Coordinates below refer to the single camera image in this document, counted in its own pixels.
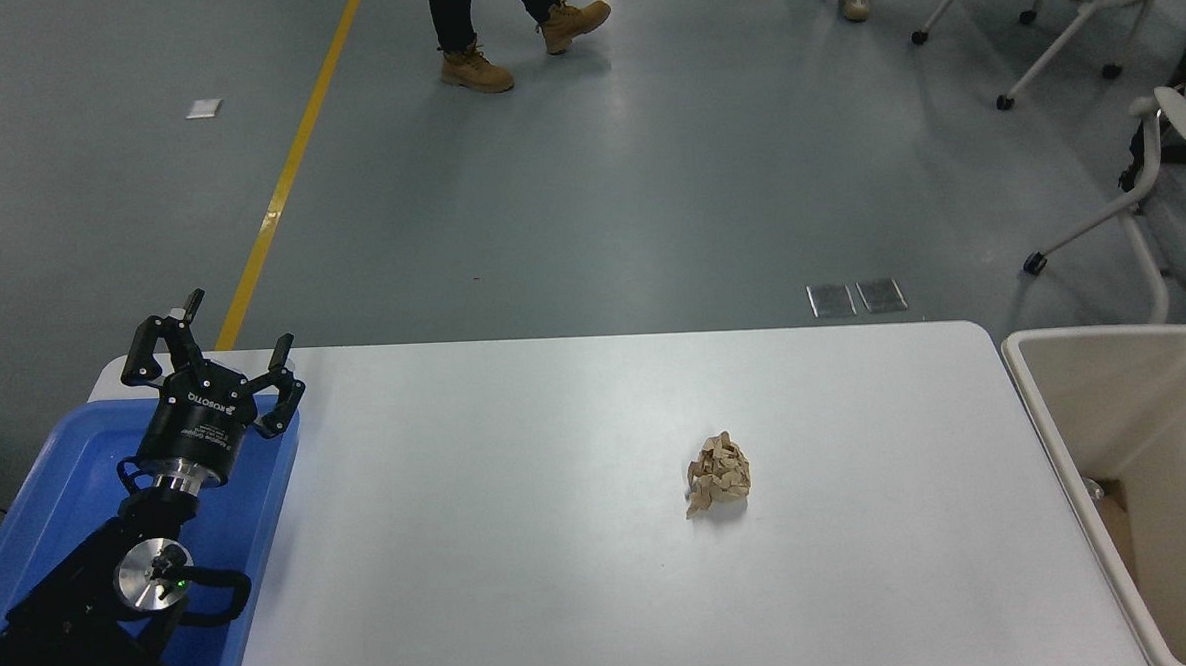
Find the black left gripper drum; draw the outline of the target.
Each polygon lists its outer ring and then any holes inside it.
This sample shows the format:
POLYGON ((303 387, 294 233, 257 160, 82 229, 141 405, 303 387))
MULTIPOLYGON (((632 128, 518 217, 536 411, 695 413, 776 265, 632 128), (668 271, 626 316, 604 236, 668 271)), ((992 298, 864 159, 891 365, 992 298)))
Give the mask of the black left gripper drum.
POLYGON ((157 410, 138 447, 138 469, 152 478, 196 478, 210 488, 232 476, 256 401, 240 390, 248 377, 206 361, 200 374, 165 376, 157 410))

